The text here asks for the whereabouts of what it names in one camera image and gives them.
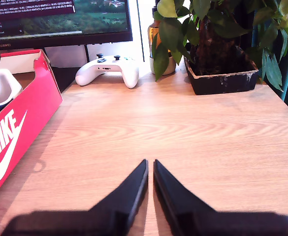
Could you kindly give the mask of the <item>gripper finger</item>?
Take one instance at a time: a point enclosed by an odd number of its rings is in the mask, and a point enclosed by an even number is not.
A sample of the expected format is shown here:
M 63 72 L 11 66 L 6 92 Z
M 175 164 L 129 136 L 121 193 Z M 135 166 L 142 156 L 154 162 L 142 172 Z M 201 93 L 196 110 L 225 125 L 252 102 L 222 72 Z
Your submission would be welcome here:
M 201 236 L 197 215 L 215 210 L 189 191 L 159 160 L 154 161 L 154 186 L 175 236 Z
M 148 160 L 140 164 L 109 195 L 92 207 L 92 223 L 102 224 L 99 236 L 126 236 L 138 213 L 148 184 Z

